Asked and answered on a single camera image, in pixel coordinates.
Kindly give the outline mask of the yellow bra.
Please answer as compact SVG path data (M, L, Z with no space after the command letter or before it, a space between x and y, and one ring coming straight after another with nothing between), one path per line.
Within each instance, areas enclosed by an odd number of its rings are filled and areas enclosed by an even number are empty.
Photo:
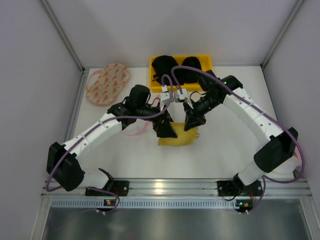
M177 138L166 137L158 139L158 146L167 146L167 147L183 147L192 145L196 139L199 137L199 128L194 127L187 131L184 130L184 122L171 122L173 130L177 134Z

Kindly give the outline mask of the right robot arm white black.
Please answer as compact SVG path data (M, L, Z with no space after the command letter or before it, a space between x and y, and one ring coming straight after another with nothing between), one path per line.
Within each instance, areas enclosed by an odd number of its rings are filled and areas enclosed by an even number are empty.
M198 101L184 103L184 129L188 131L204 125L205 114L222 104L239 117L261 146L253 160L234 176L233 181L239 187L252 184L294 155L298 132L293 127L284 129L265 114L237 78L229 75L217 79L211 71L204 72L194 67L186 66L185 70L197 73L198 84L205 94Z

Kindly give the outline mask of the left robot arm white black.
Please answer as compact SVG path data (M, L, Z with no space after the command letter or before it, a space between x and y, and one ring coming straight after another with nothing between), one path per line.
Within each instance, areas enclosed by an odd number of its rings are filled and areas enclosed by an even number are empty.
M90 128L76 137L49 147L46 171L49 174L45 189L55 180L67 192L80 186L107 190L112 176L104 169L83 170L81 165L86 157L108 138L120 133L138 119L149 121L160 138L173 138L177 134L171 127L173 121L168 107L178 99L173 90L163 86L157 106L148 103L150 89L144 85L135 85L129 96L120 103L112 105L107 112Z

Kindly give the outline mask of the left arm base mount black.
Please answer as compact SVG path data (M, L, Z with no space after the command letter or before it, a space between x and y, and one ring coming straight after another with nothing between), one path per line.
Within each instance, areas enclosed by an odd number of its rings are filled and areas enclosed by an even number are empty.
M127 180L109 180L102 190L114 193L119 197L126 197L129 192L129 183ZM86 188L85 196L111 196L111 194Z

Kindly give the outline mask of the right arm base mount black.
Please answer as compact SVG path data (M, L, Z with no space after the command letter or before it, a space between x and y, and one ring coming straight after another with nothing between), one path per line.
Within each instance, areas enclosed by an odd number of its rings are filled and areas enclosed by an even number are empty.
M260 197L263 187L259 180L250 185L244 185L240 180L219 180L217 182L220 197Z

